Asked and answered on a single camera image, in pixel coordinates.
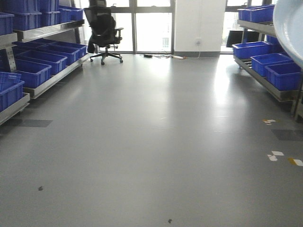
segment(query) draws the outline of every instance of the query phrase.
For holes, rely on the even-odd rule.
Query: tape mark on floor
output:
[[[272,125],[272,123],[273,122],[277,122],[276,120],[274,120],[274,119],[263,119],[262,120],[265,124],[267,124],[267,125]]]
[[[284,156],[283,152],[280,152],[280,151],[274,151],[274,150],[272,150],[271,152],[272,152],[273,155],[275,155],[275,156]]]
[[[292,157],[288,158],[288,161],[295,166],[303,166],[303,162],[299,159],[293,159]]]
[[[269,160],[272,162],[276,162],[278,160],[275,155],[267,155],[267,157],[269,157]]]

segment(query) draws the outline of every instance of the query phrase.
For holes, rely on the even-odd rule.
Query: wall outlet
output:
[[[196,38],[196,39],[195,39],[195,44],[196,44],[197,46],[201,45],[201,38]]]

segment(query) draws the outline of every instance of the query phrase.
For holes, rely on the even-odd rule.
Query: plastic storage crate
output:
[[[59,11],[59,0],[40,0],[40,12]]]
[[[79,58],[79,50],[75,48],[46,44],[43,46],[39,46],[38,49],[43,52],[53,53],[67,57],[66,65],[73,64]]]
[[[13,44],[17,45],[16,46],[17,48],[24,49],[24,50],[32,50],[32,49],[38,48],[39,46],[44,45],[42,43],[35,43],[35,42],[27,42],[27,43],[13,42]]]
[[[20,81],[0,92],[0,112],[22,98],[23,84],[24,81]]]
[[[293,62],[293,60],[279,53],[271,53],[271,54],[251,57],[252,69],[263,77],[266,76],[265,66],[290,63],[290,62]]]
[[[13,33],[13,14],[0,12],[0,35]]]
[[[233,54],[239,59],[247,59],[251,56],[268,54],[272,51],[272,45],[265,42],[234,44],[232,47]]]
[[[279,44],[278,39],[270,35],[266,35],[266,42],[269,44]]]
[[[66,68],[67,57],[39,51],[27,51],[16,55],[16,59],[50,65],[52,66],[51,75],[56,75]]]
[[[0,91],[19,83],[20,78],[21,75],[17,73],[0,72]]]
[[[298,90],[301,68],[296,63],[266,66],[267,79],[280,91]]]
[[[16,13],[38,13],[40,11],[39,0],[2,0],[3,9]]]
[[[21,79],[24,80],[24,86],[36,88],[47,81],[51,76],[51,66],[32,61],[15,59],[17,72],[21,74]]]
[[[79,50],[79,58],[82,58],[84,55],[86,55],[86,49],[87,49],[86,45],[67,43],[67,42],[54,42],[53,45],[76,48]]]
[[[69,9],[71,11],[71,20],[83,20],[83,9],[69,6],[59,6],[59,8]]]
[[[31,30],[35,28],[39,28],[41,26],[41,14],[42,13],[14,13],[13,17],[13,29],[14,30]]]
[[[248,8],[244,8],[244,9],[238,9],[239,20],[246,20],[246,21],[256,22],[256,21],[254,21],[254,20],[256,20],[255,15],[260,14],[261,18],[259,18],[259,20],[263,20],[263,22],[264,21],[272,21],[273,20],[274,7],[275,7],[274,5],[264,5],[264,6],[255,6],[255,7],[248,7]]]
[[[60,24],[71,21],[71,10],[70,9],[59,8],[59,11],[60,11],[60,18],[59,18]]]
[[[41,38],[41,39],[35,39],[33,41],[30,41],[29,43],[39,43],[39,44],[43,45],[43,44],[52,44],[54,42],[56,42],[56,41],[55,40]]]
[[[28,51],[28,50],[22,49],[22,47],[19,47],[19,46],[13,46],[12,49],[13,49],[14,56],[16,56],[17,54],[23,53],[25,51]]]
[[[59,23],[60,11],[43,12],[41,16],[42,26],[52,26]]]

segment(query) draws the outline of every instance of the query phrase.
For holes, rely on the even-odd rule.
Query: yellow tape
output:
[[[292,157],[289,157],[289,158],[288,158],[288,161],[289,161],[290,164],[292,164],[292,165],[295,165],[295,166],[297,165],[296,162],[294,161],[294,159],[293,159]]]

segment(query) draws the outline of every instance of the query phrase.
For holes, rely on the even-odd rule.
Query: metal shelf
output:
[[[58,81],[66,77],[68,74],[70,74],[72,71],[74,71],[76,68],[82,65],[82,63],[87,60],[90,57],[90,54],[86,54],[81,59],[77,60],[61,72],[59,72],[57,75],[54,75],[49,80],[47,80],[45,83],[41,84],[37,88],[29,88],[24,87],[23,91],[30,94],[30,97],[32,99],[38,98],[40,95],[42,95],[45,91],[50,89],[53,85],[55,85]]]
[[[12,42],[16,42],[17,40],[16,33],[0,35],[0,50],[14,46]]]
[[[253,23],[245,20],[238,20],[238,24],[243,28],[247,28],[262,34],[276,37],[276,32],[273,22]]]
[[[298,90],[295,91],[279,91],[271,83],[269,83],[264,77],[260,76],[256,71],[254,71],[250,65],[251,60],[241,60],[234,56],[236,63],[238,63],[244,70],[246,70],[257,82],[259,82],[267,91],[279,102],[293,101],[298,96]]]
[[[13,117],[17,113],[23,111],[23,109],[29,105],[29,103],[27,103],[29,100],[29,94],[23,93],[23,98],[21,98],[13,105],[0,112],[0,125],[2,125],[4,122],[6,122],[8,119]]]
[[[16,32],[18,35],[18,41],[28,42],[35,39],[65,32],[71,29],[75,29],[83,26],[83,24],[84,24],[84,20],[78,20],[78,21],[72,21],[63,24],[57,24],[53,26],[40,27],[27,31],[14,30],[14,32]]]

